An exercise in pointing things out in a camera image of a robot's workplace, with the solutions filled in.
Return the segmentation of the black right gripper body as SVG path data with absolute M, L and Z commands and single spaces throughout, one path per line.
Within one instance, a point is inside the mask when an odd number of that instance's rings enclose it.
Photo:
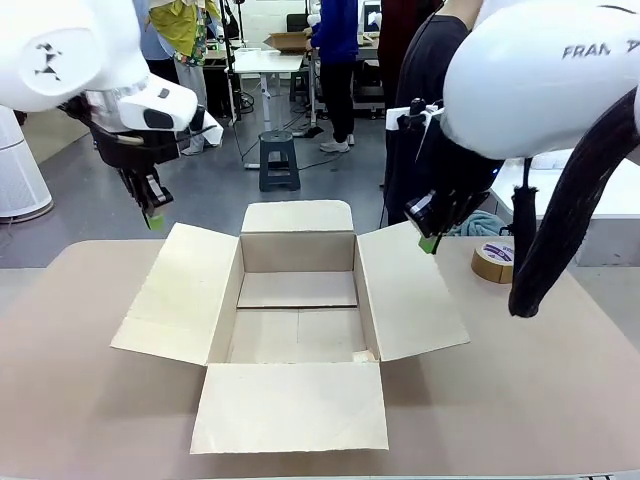
M 503 159 L 483 157 L 438 134 L 426 154 L 426 192 L 444 195 L 488 191 L 503 165 Z

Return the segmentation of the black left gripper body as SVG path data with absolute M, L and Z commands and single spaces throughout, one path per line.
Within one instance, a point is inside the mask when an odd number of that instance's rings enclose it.
M 115 169 L 139 176 L 156 174 L 156 166 L 179 157 L 175 134 L 171 131 L 128 130 L 109 132 L 86 122 L 103 162 Z

